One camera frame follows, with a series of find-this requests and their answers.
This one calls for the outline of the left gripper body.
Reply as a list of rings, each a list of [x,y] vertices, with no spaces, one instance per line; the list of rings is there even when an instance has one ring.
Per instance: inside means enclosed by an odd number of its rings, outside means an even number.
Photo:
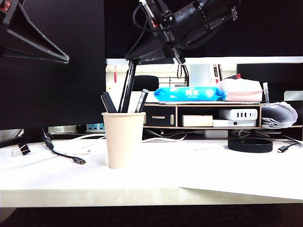
[[[24,0],[0,1],[0,29],[16,28],[22,22]]]

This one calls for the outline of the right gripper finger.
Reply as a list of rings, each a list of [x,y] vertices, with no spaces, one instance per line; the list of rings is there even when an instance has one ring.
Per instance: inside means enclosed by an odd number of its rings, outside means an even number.
[[[174,57],[174,47],[138,47],[132,50],[132,59],[138,64],[172,63]]]
[[[126,60],[159,60],[170,57],[163,42],[152,35],[139,37],[125,56]]]

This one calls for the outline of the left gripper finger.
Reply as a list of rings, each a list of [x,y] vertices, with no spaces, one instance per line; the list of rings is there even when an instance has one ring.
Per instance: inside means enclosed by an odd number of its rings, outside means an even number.
[[[1,64],[65,64],[65,53],[57,49],[33,48],[29,50],[17,50],[8,47],[0,47]]]
[[[69,56],[33,24],[22,2],[7,3],[7,57],[69,62]]]

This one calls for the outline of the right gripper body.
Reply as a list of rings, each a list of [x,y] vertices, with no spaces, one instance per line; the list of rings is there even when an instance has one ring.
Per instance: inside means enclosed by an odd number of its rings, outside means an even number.
[[[182,54],[187,36],[185,11],[181,9],[172,12],[164,2],[148,2],[148,17],[151,29],[148,35],[159,38],[165,48],[174,47],[175,57],[172,60],[179,64],[185,63]]]

